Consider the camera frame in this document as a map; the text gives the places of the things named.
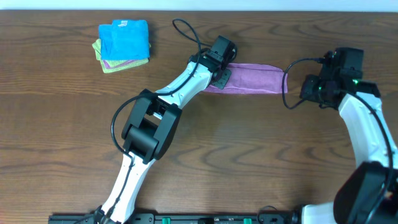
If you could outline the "purple microfiber cloth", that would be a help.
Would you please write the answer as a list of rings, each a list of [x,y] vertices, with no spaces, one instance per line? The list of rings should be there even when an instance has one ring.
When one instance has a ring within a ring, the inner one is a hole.
[[[225,87],[221,90],[209,85],[204,92],[233,95],[263,95],[287,93],[287,76],[284,88],[282,78],[284,71],[272,65],[255,63],[230,63],[227,67],[231,76]]]

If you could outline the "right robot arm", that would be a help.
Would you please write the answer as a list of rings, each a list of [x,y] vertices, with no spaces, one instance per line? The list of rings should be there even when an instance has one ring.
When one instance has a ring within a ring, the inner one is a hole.
[[[356,161],[334,201],[304,206],[301,223],[397,224],[397,146],[384,120],[377,85],[308,75],[300,96],[338,110]]]

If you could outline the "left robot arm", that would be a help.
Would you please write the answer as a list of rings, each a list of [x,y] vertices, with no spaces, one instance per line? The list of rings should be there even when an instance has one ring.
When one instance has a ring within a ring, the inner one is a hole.
[[[124,143],[117,147],[123,154],[121,170],[107,201],[95,211],[95,223],[125,223],[130,218],[146,174],[171,145],[183,107],[209,84],[226,85],[229,63],[209,56],[190,58],[186,69],[166,87],[155,92],[145,89],[131,98],[134,106],[121,133]]]

